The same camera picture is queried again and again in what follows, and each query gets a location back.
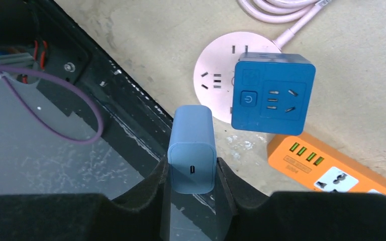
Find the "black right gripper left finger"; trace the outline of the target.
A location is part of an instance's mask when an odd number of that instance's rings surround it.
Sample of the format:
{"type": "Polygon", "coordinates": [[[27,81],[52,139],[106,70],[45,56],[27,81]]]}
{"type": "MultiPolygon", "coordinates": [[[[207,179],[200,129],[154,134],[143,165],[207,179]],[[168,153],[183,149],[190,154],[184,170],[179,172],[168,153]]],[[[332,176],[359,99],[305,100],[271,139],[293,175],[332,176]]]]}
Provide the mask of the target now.
{"type": "Polygon", "coordinates": [[[0,240],[169,240],[168,173],[162,158],[115,199],[99,193],[0,195],[0,240]]]}

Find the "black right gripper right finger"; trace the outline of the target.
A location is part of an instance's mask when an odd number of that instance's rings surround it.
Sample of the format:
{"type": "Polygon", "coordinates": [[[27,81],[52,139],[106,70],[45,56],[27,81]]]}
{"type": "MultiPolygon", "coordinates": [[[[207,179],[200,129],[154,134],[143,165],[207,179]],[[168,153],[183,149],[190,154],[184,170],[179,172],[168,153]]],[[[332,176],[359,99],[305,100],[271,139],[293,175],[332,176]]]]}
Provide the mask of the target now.
{"type": "Polygon", "coordinates": [[[278,191],[263,194],[217,159],[218,240],[386,240],[386,196],[278,191]]]}

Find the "light blue USB charger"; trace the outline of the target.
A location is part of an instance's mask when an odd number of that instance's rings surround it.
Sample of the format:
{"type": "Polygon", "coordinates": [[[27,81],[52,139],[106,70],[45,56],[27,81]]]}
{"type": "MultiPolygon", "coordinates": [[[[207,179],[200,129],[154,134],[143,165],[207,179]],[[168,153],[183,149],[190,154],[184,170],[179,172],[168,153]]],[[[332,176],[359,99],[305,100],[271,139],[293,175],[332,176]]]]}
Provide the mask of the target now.
{"type": "Polygon", "coordinates": [[[176,109],[167,150],[172,188],[206,194],[215,185],[217,150],[211,110],[204,105],[176,109]]]}

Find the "blue cube socket adapter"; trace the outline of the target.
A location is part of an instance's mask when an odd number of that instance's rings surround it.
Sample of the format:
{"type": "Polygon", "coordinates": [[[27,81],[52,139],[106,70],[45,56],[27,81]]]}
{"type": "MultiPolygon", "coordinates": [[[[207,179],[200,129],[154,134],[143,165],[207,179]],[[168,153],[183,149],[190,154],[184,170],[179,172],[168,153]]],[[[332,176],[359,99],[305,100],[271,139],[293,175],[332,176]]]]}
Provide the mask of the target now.
{"type": "Polygon", "coordinates": [[[299,54],[243,53],[234,69],[231,126],[298,136],[305,126],[316,67],[299,54]]]}

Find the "pink round socket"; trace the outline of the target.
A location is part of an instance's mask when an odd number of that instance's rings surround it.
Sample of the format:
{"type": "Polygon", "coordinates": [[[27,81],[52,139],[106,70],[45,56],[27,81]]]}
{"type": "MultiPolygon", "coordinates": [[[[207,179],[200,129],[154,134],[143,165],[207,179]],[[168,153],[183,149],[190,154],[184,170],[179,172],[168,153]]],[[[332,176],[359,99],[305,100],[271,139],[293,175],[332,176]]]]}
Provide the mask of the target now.
{"type": "Polygon", "coordinates": [[[193,73],[196,96],[216,119],[230,123],[234,70],[245,52],[280,53],[269,39],[253,32],[224,34],[209,43],[199,55],[193,73]]]}

